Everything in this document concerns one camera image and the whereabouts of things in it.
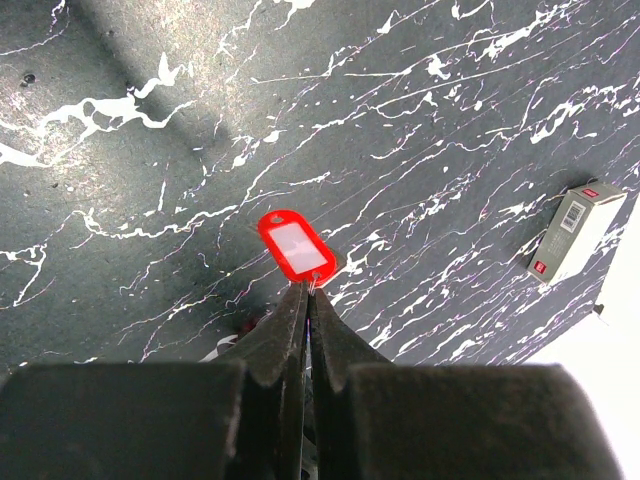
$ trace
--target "marble surface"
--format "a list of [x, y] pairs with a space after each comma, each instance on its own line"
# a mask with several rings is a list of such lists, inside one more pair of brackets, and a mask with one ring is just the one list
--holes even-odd
[[[0, 368], [200, 360], [287, 283], [399, 363], [515, 363], [591, 310], [640, 185], [629, 0], [0, 3]], [[567, 188], [629, 198], [583, 274], [525, 271]]]

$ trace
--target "box top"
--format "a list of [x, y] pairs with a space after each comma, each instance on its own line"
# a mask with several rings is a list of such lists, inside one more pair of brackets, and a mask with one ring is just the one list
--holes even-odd
[[582, 187], [572, 188], [569, 192], [578, 195], [593, 205], [603, 205], [627, 196], [627, 192], [602, 182], [594, 182]]

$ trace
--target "barcode label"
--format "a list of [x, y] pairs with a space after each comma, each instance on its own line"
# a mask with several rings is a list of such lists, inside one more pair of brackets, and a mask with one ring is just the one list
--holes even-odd
[[569, 211], [565, 214], [560, 226], [573, 233], [578, 226], [578, 223], [580, 223], [580, 219], [586, 209], [586, 207], [580, 205], [578, 202], [572, 202], [569, 207]]

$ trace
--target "cardboard box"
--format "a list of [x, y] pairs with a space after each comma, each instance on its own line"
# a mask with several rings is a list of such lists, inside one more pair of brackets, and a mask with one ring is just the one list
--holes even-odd
[[626, 192], [602, 182], [569, 190], [529, 264], [529, 273], [548, 285], [580, 273], [626, 197]]

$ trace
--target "red label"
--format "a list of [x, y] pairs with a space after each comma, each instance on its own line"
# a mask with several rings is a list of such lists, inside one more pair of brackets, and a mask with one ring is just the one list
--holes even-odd
[[536, 262], [536, 264], [533, 266], [533, 269], [538, 273], [544, 273], [544, 271], [547, 269], [547, 266], [542, 262]]
[[600, 194], [598, 192], [594, 192], [593, 190], [591, 190], [590, 188], [585, 188], [582, 193], [584, 193], [585, 195], [588, 195], [591, 198], [597, 197]]
[[302, 215], [291, 210], [267, 213], [258, 222], [262, 241], [292, 282], [321, 287], [333, 277], [338, 261]]

